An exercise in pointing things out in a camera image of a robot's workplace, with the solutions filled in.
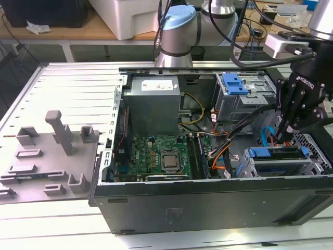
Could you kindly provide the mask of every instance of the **blue latch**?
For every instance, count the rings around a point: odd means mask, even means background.
[[[249,155],[251,158],[255,157],[255,152],[252,148],[249,149]]]
[[[265,147],[252,147],[249,149],[250,156],[256,157],[271,157],[270,151]]]
[[[302,152],[303,152],[303,154],[304,154],[304,156],[305,156],[306,158],[309,158],[309,157],[310,157],[310,152],[309,152],[309,150],[308,150],[306,147],[302,146],[302,147],[301,147],[301,150],[302,150]]]
[[[242,79],[235,73],[222,74],[222,81],[228,89],[229,95],[247,95],[249,93],[244,87]]]

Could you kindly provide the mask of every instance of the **yellow wire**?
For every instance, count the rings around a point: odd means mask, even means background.
[[[189,121],[189,122],[180,122],[180,123],[178,123],[178,124],[182,124],[182,125],[187,125],[187,124],[194,124],[194,123],[197,123],[197,122],[199,122],[199,121],[201,121],[202,120],[202,118],[203,118],[203,115],[204,115],[204,108],[203,108],[203,105],[198,101],[198,99],[196,99],[194,96],[192,96],[190,93],[184,93],[185,95],[189,95],[190,97],[192,97],[199,105],[200,105],[200,107],[201,107],[201,115],[200,115],[200,117],[197,119],[197,120],[195,120],[195,121]]]

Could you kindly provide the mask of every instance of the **wooden table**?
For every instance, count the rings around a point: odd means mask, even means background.
[[[298,4],[292,0],[286,0],[287,3]],[[263,8],[267,3],[258,2],[259,8]],[[260,16],[255,10],[248,9],[246,11],[246,17],[251,18],[254,21],[259,22]],[[287,17],[275,18],[276,21],[283,24],[287,23]],[[129,40],[117,40],[116,36],[110,31],[107,25],[102,21],[100,16],[91,11],[89,13],[86,24],[82,28],[69,29],[69,28],[52,28],[52,32],[35,35],[28,31],[26,28],[12,28],[7,21],[6,25],[10,28],[13,35],[22,44],[55,44],[62,46],[67,62],[74,62],[74,55],[71,51],[71,45],[104,45],[107,55],[110,55],[108,45],[152,45],[155,38],[155,32],[148,32],[134,36]],[[253,28],[262,29],[258,24],[252,23]],[[275,25],[265,26],[268,33],[277,33],[281,31],[280,27]],[[243,25],[240,31],[240,35],[237,38],[237,42],[240,45],[244,45],[249,38],[249,30],[246,25]],[[18,44],[15,39],[6,30],[2,20],[0,20],[0,40],[4,44],[13,45],[14,51],[15,45]]]

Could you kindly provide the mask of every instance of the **black box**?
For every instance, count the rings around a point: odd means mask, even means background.
[[[0,0],[14,28],[33,24],[80,28],[88,16],[87,0]]]

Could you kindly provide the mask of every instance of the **sticker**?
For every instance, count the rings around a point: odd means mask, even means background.
[[[165,224],[178,224],[182,220],[183,215],[183,208],[177,207],[177,208],[167,208],[165,210],[165,217],[164,217],[164,223]]]
[[[239,156],[238,155],[233,155],[235,160],[239,160]]]
[[[173,90],[172,80],[145,80],[141,84],[142,91]]]
[[[224,170],[224,176],[226,176],[227,179],[230,179],[231,174],[227,170]]]
[[[32,179],[31,176],[22,176],[22,177],[16,177],[17,180],[30,180]]]

